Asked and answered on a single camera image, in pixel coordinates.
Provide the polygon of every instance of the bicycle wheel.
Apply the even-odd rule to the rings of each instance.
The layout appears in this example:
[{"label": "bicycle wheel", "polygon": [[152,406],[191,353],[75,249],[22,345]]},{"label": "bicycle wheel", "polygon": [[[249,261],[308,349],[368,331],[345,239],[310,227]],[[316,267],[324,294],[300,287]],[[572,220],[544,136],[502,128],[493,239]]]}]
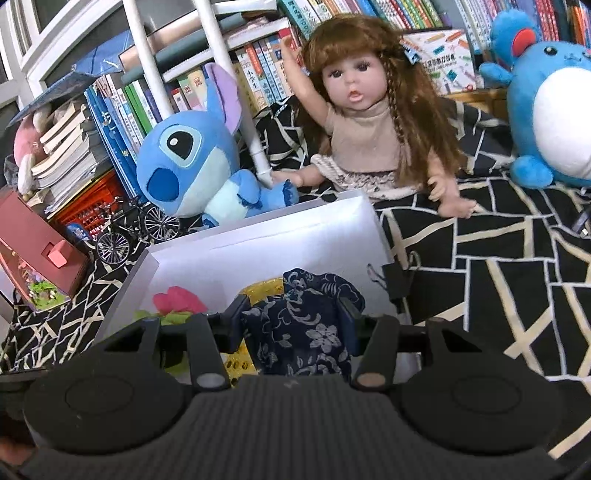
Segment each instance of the bicycle wheel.
[{"label": "bicycle wheel", "polygon": [[178,218],[169,217],[156,205],[142,212],[142,226],[148,236],[158,242],[177,238],[181,234],[181,222]]},{"label": "bicycle wheel", "polygon": [[122,232],[102,232],[96,238],[96,254],[103,263],[121,265],[130,252],[131,243]]}]

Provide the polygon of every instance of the red plastic basket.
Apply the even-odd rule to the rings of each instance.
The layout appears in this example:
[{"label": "red plastic basket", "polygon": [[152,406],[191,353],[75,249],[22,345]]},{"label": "red plastic basket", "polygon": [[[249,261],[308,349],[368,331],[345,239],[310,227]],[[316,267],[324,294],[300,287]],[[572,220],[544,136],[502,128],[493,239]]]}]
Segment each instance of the red plastic basket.
[{"label": "red plastic basket", "polygon": [[59,212],[52,223],[62,227],[67,227],[70,223],[79,223],[94,238],[100,233],[100,227],[104,223],[97,208],[110,205],[115,201],[115,197],[126,196],[115,171],[110,170]]}]

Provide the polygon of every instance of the pink flower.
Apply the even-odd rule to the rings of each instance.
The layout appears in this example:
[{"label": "pink flower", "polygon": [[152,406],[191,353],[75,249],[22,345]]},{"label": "pink flower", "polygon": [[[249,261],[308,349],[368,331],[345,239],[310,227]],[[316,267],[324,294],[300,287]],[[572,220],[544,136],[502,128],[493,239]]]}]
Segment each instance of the pink flower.
[{"label": "pink flower", "polygon": [[204,313],[207,307],[194,293],[182,287],[170,287],[166,293],[157,293],[152,298],[161,315],[171,312]]}]

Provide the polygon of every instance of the blue plush toy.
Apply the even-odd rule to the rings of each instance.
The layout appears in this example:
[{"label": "blue plush toy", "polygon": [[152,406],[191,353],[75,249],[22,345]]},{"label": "blue plush toy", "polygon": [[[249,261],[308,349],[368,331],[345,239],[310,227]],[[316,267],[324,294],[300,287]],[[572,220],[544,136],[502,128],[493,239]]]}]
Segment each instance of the blue plush toy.
[{"label": "blue plush toy", "polygon": [[146,197],[169,216],[202,213],[206,226],[297,203],[291,182],[267,189],[252,172],[239,169],[233,137],[242,114],[238,87],[215,63],[205,65],[205,71],[207,111],[172,115],[142,144],[137,174]]},{"label": "blue plush toy", "polygon": [[480,66],[484,78],[508,86],[509,123],[519,153],[511,177],[529,188],[553,180],[591,186],[591,52],[539,37],[527,14],[501,12],[492,24],[491,48],[507,69]]}]

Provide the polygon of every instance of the purple inner ear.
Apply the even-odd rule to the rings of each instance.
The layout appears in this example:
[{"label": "purple inner ear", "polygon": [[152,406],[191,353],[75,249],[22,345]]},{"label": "purple inner ear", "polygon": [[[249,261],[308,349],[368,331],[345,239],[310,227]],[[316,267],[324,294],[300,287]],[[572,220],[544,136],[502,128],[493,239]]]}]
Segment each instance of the purple inner ear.
[{"label": "purple inner ear", "polygon": [[226,127],[234,134],[242,119],[242,106],[236,80],[217,63],[208,63],[205,65],[205,70],[217,85],[217,95],[226,118]]}]

